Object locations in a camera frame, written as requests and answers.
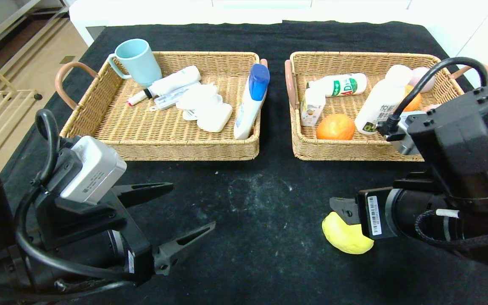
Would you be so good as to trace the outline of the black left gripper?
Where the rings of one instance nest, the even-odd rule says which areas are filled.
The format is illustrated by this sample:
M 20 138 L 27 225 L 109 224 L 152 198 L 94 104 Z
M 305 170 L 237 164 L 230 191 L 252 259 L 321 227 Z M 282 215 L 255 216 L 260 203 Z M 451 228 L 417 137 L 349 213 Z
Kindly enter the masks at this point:
M 159 245 L 150 241 L 128 208 L 170 193 L 170 182 L 113 186 L 95 206 L 81 208 L 35 191 L 38 229 L 29 233 L 29 257 L 53 272 L 55 279 L 81 277 L 140 285 L 156 275 L 168 276 L 204 244 L 216 222 Z

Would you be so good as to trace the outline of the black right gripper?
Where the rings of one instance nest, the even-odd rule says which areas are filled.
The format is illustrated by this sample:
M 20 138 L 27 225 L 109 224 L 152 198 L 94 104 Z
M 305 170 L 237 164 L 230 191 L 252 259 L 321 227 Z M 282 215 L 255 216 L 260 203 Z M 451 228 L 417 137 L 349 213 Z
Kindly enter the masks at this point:
M 352 198 L 331 197 L 329 206 L 347 225 L 361 224 L 364 236 L 378 241 L 394 237 L 418 238 L 418 215 L 440 206 L 440 195 L 408 189 L 360 190 Z

